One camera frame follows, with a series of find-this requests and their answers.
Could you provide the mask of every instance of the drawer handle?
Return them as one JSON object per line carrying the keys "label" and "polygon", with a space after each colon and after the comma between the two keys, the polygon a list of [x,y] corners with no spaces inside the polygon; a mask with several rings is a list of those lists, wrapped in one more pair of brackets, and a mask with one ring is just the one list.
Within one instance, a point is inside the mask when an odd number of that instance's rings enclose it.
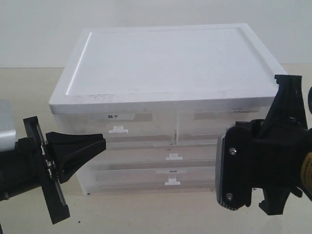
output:
{"label": "drawer handle", "polygon": [[181,185],[181,183],[176,178],[168,178],[168,182],[165,182],[165,185]]}
{"label": "drawer handle", "polygon": [[123,129],[123,126],[114,126],[112,130],[108,131],[109,134],[128,133],[128,129]]}
{"label": "drawer handle", "polygon": [[169,157],[166,157],[166,161],[169,160],[182,160],[182,157],[179,157],[177,154],[169,154]]}

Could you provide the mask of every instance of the white lid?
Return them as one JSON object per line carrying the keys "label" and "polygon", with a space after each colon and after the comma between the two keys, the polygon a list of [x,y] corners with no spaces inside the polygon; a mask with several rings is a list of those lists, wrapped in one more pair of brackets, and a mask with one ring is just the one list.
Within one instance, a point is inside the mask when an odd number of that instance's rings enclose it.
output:
{"label": "white lid", "polygon": [[54,114],[237,98],[259,105],[275,96],[275,74],[286,72],[246,24],[89,29],[49,104]]}

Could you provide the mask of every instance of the plastic storage drawer unit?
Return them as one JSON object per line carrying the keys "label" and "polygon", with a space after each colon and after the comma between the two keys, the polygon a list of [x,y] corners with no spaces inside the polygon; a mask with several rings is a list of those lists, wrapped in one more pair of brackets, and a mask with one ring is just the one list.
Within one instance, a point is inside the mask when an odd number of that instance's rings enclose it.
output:
{"label": "plastic storage drawer unit", "polygon": [[205,151],[266,115],[275,74],[286,72],[246,24],[88,29],[49,104],[64,132],[107,140],[78,172],[85,193],[207,186]]}

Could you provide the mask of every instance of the black mount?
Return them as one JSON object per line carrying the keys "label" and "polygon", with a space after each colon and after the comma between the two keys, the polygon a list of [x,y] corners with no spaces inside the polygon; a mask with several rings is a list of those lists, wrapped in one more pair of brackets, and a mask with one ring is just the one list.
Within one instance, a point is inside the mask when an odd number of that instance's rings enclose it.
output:
{"label": "black mount", "polygon": [[41,186],[52,223],[70,216],[60,184],[106,149],[102,134],[47,133],[44,139],[37,117],[24,119],[26,138],[15,149],[0,153],[0,200]]}
{"label": "black mount", "polygon": [[223,139],[221,201],[231,210],[250,206],[253,188],[263,189],[259,207],[268,215],[283,214],[290,193],[301,197],[304,192],[312,200],[300,180],[301,165],[312,146],[302,77],[275,79],[279,88],[265,120],[237,122]]}

